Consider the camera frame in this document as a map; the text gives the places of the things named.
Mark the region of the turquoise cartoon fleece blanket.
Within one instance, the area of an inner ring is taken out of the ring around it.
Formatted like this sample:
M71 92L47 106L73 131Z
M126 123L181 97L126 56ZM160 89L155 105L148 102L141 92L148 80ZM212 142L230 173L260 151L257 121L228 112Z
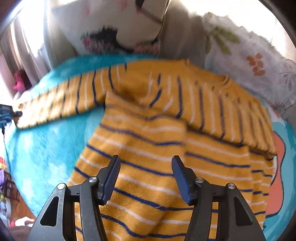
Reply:
M30 100L82 72L114 64L141 60L142 56L86 56L67 60L46 74L21 100ZM292 224L295 212L295 133L292 126L270 110L273 130L278 140L275 167L279 187L271 193L271 208L265 220L267 240L277 240ZM6 128L1 143L3 157L20 194L33 214L38 214L54 187L66 182L92 133L103 117L103 108L73 118L54 121L32 129Z

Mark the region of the pink fabric item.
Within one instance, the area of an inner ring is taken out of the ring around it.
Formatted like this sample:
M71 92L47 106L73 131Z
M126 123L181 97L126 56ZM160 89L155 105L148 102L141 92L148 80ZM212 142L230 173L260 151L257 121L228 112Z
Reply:
M32 87L32 84L25 70L23 69L18 70L14 73L14 80L15 80L15 85L13 86L13 89L20 93L23 93Z

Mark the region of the white leaf print pillow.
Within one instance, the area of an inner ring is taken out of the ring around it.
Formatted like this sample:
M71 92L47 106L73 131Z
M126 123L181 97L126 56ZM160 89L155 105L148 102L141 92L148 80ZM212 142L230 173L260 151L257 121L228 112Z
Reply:
M295 62L227 17L206 13L202 24L207 34L206 70L228 75L276 108L295 104Z

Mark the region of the yellow striped knit sweater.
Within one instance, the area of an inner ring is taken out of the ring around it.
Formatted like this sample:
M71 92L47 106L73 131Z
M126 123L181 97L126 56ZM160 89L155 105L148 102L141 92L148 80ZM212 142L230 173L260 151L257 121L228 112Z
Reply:
M171 159L210 183L234 183L263 225L276 154L271 118L228 76L188 61L140 60L85 72L21 101L18 128L78 115L105 104L101 123L78 158L78 184L121 160L108 204L109 240L183 240L191 209L181 199Z

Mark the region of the beige curtain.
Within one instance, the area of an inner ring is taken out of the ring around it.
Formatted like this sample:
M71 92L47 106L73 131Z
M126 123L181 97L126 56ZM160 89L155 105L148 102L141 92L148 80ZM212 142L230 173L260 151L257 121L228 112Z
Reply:
M12 75L23 72L35 86L47 73L77 56L51 9L24 8L1 24L1 53Z

